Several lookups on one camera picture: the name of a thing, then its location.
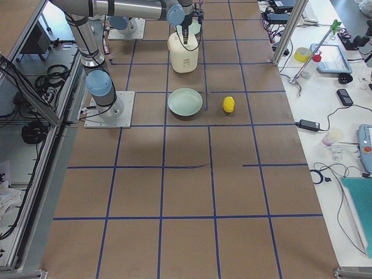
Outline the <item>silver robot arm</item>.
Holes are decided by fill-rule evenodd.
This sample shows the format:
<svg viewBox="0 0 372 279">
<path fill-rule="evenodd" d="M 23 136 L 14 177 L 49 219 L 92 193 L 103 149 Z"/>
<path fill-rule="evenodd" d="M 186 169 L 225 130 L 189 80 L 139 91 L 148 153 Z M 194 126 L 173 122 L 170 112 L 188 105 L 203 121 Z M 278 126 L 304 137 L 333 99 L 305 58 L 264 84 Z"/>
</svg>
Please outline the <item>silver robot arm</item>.
<svg viewBox="0 0 372 279">
<path fill-rule="evenodd" d="M 113 29 L 121 34 L 132 34 L 138 29 L 138 24 L 132 17 L 111 16 L 109 23 Z"/>
<path fill-rule="evenodd" d="M 64 14 L 81 53 L 86 85 L 96 103 L 94 116 L 108 117 L 121 113 L 115 85 L 103 52 L 95 42 L 89 18 L 96 15 L 167 21 L 181 26 L 184 42 L 188 41 L 193 18 L 203 20 L 202 5 L 193 1 L 52 1 Z"/>
</svg>

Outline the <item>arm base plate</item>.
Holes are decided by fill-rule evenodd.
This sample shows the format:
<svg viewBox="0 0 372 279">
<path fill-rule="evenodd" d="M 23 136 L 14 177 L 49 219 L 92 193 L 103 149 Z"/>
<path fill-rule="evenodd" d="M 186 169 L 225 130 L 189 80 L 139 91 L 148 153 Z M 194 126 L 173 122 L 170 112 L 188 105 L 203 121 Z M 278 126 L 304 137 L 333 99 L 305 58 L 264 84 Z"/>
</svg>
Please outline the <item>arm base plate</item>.
<svg viewBox="0 0 372 279">
<path fill-rule="evenodd" d="M 112 16 L 109 18 L 108 40 L 141 40 L 144 37 L 145 19 L 137 17 Z"/>
<path fill-rule="evenodd" d="M 88 111 L 84 119 L 85 128 L 130 128 L 135 100 L 134 91 L 117 91 L 117 99 L 113 106 L 107 110 L 96 106 L 93 98 L 90 106 L 95 108 Z"/>
</svg>

